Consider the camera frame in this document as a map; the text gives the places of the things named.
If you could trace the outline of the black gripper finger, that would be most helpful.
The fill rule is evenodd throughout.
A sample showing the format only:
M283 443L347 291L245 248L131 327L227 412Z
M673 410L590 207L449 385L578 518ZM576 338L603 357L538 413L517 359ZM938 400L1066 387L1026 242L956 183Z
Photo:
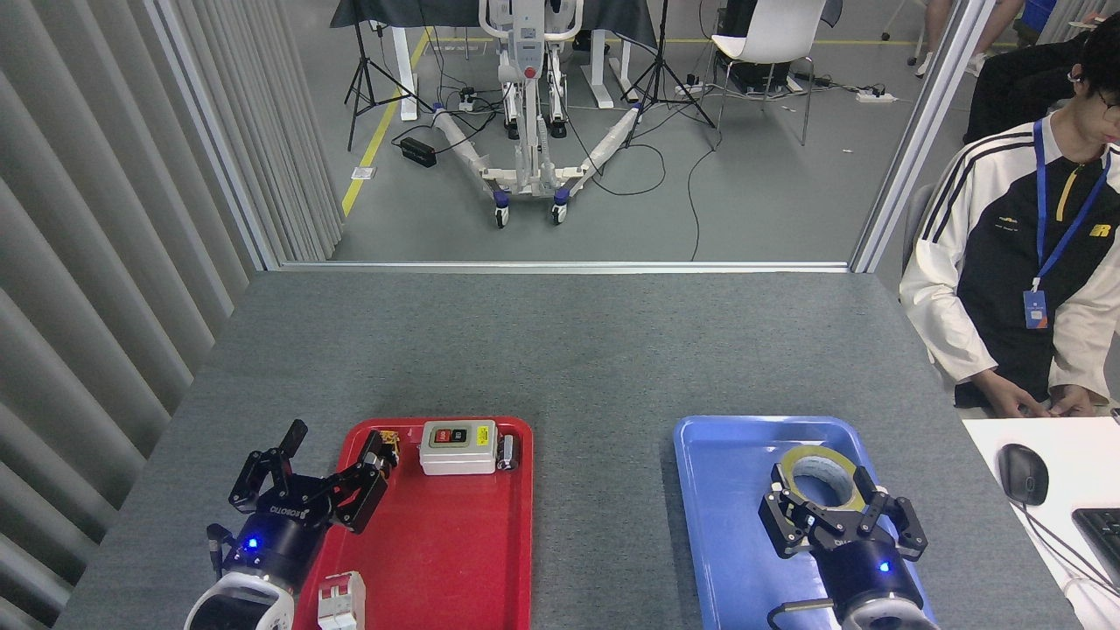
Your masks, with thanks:
M823 507L799 494L787 482L781 464L773 464L771 487L759 504L759 518L773 550L788 559L809 547L809 518L822 519Z
M911 500L893 497L883 487L877 487L868 469L864 466L855 470L853 483L865 503L864 515L857 519L857 535L872 537L872 530L879 526L879 518L885 515L897 534L895 546L900 555L909 562L920 560L921 555L927 550L928 536L921 527Z
M377 451L361 454L343 471L325 478L321 483L332 507L328 521L356 535L363 532L388 492L391 473L392 451Z
M256 500L263 497L261 487L267 476L271 479L269 491L276 497L288 498L291 494L293 478L291 458L304 443L307 433L308 427L304 419L295 419L279 446L267 451L252 451L228 491L228 504L244 515L255 512Z

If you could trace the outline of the person's left hand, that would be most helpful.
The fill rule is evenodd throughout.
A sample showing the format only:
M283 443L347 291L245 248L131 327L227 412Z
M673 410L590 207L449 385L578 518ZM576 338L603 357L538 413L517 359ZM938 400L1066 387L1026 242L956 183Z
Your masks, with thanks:
M1093 393L1080 385L1060 385L1049 391L1052 417L1092 417L1095 410Z

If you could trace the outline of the person's right hand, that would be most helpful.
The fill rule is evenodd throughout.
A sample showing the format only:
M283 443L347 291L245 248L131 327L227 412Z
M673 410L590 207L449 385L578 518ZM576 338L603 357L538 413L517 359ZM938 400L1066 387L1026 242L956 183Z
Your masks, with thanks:
M1052 417L1045 404L1037 402L1027 391L1015 383L1004 383L992 391L990 399L993 410L1000 417Z

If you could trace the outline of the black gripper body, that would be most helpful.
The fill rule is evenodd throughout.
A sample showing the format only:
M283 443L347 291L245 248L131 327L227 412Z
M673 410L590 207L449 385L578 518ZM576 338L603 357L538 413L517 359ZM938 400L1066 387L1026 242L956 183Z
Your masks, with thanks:
M267 504L248 516L221 567L276 584L302 584L332 525L327 504Z
M809 554L833 605L856 606L888 595L908 597L908 571L892 535L878 532L844 541L830 532L813 532L809 541Z

